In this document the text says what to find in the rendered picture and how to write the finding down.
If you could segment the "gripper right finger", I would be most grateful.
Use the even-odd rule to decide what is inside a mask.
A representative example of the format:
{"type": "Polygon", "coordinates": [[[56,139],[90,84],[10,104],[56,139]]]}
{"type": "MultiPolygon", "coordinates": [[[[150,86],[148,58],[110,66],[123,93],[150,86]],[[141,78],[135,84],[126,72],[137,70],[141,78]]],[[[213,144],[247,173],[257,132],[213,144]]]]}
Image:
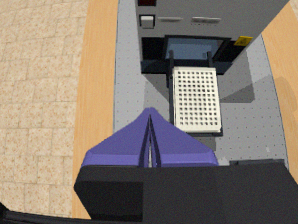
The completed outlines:
{"type": "Polygon", "coordinates": [[[166,121],[154,107],[150,126],[152,167],[219,166],[211,148],[166,121]]]}

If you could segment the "white well plate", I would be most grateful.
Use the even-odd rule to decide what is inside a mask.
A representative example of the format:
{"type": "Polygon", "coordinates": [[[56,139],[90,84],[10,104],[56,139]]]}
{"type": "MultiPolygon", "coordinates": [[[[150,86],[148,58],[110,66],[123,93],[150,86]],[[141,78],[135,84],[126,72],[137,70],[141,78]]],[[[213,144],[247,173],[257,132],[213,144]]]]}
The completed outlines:
{"type": "Polygon", "coordinates": [[[186,133],[220,132],[215,68],[174,67],[172,74],[174,125],[186,133]]]}

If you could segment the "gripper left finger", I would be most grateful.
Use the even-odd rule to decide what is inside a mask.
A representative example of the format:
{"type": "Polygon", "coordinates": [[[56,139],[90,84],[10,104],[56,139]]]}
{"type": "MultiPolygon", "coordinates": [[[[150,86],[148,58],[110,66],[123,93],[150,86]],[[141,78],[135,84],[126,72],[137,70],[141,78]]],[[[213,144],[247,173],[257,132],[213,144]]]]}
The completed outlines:
{"type": "Polygon", "coordinates": [[[150,108],[145,108],[136,120],[89,149],[81,167],[85,165],[149,167],[149,152],[150,108]]]}

